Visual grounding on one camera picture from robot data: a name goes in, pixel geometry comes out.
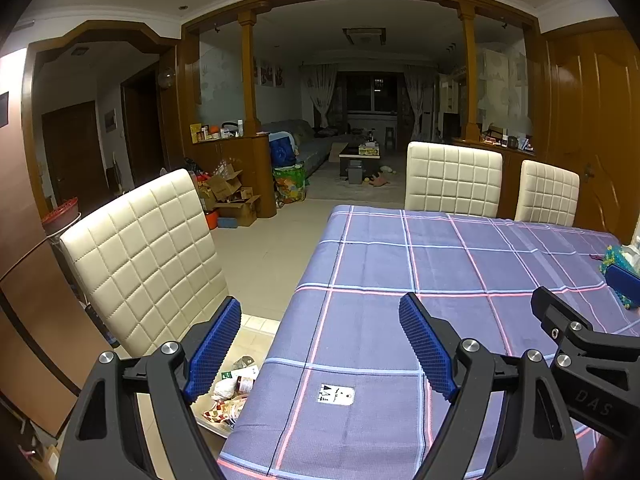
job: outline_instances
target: blue bag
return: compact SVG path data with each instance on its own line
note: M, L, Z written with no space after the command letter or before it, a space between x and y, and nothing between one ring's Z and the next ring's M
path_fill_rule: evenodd
M271 151L271 166L282 168L283 166L293 166L296 163L296 155L293 153L289 137L269 141Z

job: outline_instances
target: wooden door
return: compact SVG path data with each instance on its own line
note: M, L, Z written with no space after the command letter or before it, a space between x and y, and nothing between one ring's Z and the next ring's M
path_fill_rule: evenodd
M83 215L112 199L104 176L95 102L42 115L42 136L56 202L78 197Z
M127 153L136 187L158 178L165 167L157 88L155 66L121 85Z
M580 175L574 226L611 232L628 243L638 222L640 73L624 30L549 42L549 163Z

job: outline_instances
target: doorway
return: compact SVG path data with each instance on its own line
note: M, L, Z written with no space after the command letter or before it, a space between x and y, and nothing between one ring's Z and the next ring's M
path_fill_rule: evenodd
M136 187L157 178L160 170L168 167L162 145L157 74L158 63L154 63L120 85L129 165Z
M98 143L95 101L42 115L42 136L56 202L78 197L83 215L111 200Z

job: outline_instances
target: blue plaid tablecloth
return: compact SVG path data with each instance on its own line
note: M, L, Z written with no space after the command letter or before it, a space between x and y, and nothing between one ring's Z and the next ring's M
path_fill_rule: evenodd
M415 292L432 316L489 350L556 346L530 308L540 285L595 330L637 336L598 271L617 240L548 224L361 206L334 209L218 463L229 479L410 479L449 403L432 392L398 321ZM318 402L322 384L354 389ZM479 477L502 394L492 394L466 475ZM585 459L597 435L574 422Z

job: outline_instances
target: door handle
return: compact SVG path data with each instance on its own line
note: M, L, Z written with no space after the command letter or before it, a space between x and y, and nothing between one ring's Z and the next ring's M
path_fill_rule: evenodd
M590 178L593 178L595 176L595 173L593 173L593 171L591 171L591 163L587 162L587 165L584 167L584 177L585 179L589 180Z

